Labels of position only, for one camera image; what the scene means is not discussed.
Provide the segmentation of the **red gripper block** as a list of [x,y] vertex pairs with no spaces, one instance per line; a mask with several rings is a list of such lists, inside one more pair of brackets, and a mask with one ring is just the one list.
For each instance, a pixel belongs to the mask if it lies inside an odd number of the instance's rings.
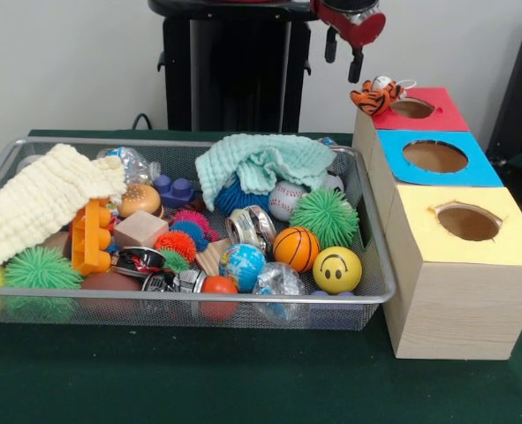
[[352,61],[348,81],[357,84],[364,61],[361,47],[374,42],[386,24],[378,0],[313,0],[311,11],[329,27],[326,33],[324,59],[328,64],[336,60],[337,34],[352,47]]

